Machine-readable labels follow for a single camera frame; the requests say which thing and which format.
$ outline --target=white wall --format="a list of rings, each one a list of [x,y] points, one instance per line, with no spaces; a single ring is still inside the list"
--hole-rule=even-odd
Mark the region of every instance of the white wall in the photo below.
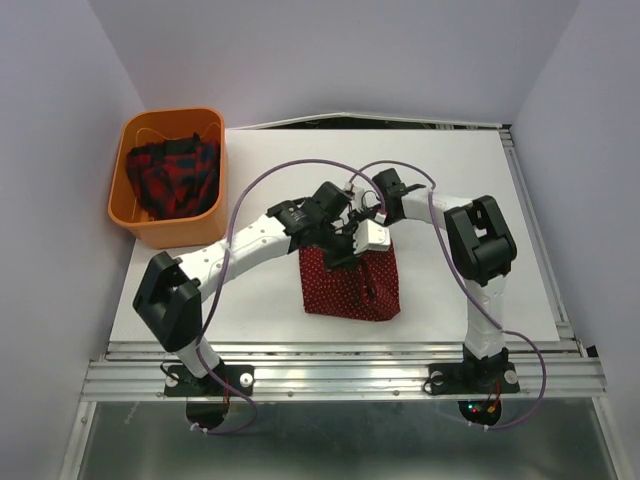
[[[572,322],[640,478],[640,3],[583,0],[513,128]]]
[[[131,251],[106,195],[142,104],[85,0],[4,2],[0,65],[0,476],[51,479]]]
[[[512,122],[578,0],[90,0],[147,108]]]

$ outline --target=plaid fabric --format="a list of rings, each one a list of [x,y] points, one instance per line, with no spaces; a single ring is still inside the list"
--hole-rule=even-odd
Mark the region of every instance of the plaid fabric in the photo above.
[[[127,155],[133,191],[155,220],[185,218],[209,210],[218,198],[220,144],[192,138],[148,143]]]
[[[393,245],[387,252],[367,252],[353,270],[328,271],[318,248],[299,251],[304,310],[380,322],[400,312],[398,266]]]

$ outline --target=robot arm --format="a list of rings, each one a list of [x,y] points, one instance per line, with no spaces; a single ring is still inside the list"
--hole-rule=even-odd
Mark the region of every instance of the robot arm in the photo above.
[[[434,223],[423,185],[405,186],[394,169],[380,172],[373,181],[385,197],[386,225],[401,220]],[[354,189],[353,194],[360,212],[366,215],[367,211],[375,211],[377,206],[369,209],[364,204],[362,189]],[[501,321],[506,275],[511,271],[517,249],[497,202],[488,196],[471,200],[437,192],[432,198],[436,224],[447,232],[453,263],[467,291],[494,319]],[[502,330],[471,299],[467,300],[467,323],[463,364],[458,371],[450,365],[432,365],[440,373],[447,371],[448,378],[443,378],[440,385],[429,385],[430,393],[482,391],[496,381],[502,383],[504,371],[513,370]],[[514,388],[505,385],[503,391]]]
[[[133,307],[165,351],[177,355],[195,378],[202,379],[207,372],[196,354],[202,303],[217,288],[226,250],[230,256],[225,283],[303,246],[324,250],[328,268],[355,263],[366,250],[387,250],[389,231],[372,220],[352,219],[337,231],[333,223],[350,202],[345,192],[325,182],[312,197],[270,208],[236,232],[233,245],[221,240],[175,259],[159,253],[147,266]],[[208,342],[202,342],[200,349],[210,368],[223,367]]]

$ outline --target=orange bin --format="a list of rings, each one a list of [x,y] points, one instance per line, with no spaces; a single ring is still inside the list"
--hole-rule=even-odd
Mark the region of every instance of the orange bin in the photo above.
[[[216,203],[197,217],[153,220],[140,207],[127,177],[127,154],[151,142],[190,137],[220,142],[220,189]],[[224,119],[210,108],[184,108],[141,113],[124,127],[109,195],[109,216],[152,248],[205,245],[227,231],[227,151]]]

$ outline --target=white board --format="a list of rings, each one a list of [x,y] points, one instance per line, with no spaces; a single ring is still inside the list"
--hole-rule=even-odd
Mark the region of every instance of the white board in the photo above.
[[[518,257],[508,276],[503,323],[534,341],[557,341],[549,299],[525,225],[516,189],[496,131],[227,131],[231,205],[246,185],[270,167],[298,158],[325,158],[354,167],[375,160],[420,166],[450,195],[494,196],[511,229]],[[374,175],[384,166],[374,167]],[[423,183],[398,167],[406,184]],[[316,165],[295,166],[265,179],[247,197],[238,227],[280,201],[311,195],[330,180],[343,186],[348,172]],[[258,266],[228,283],[207,339],[211,342],[462,342],[466,299],[447,269],[430,225],[391,227],[400,275],[402,312],[372,323],[308,315],[302,307],[297,254]],[[170,250],[179,255],[196,248]],[[112,342],[154,341],[131,306],[149,259],[157,251],[136,242],[111,333]],[[211,302],[204,305],[205,316]]]

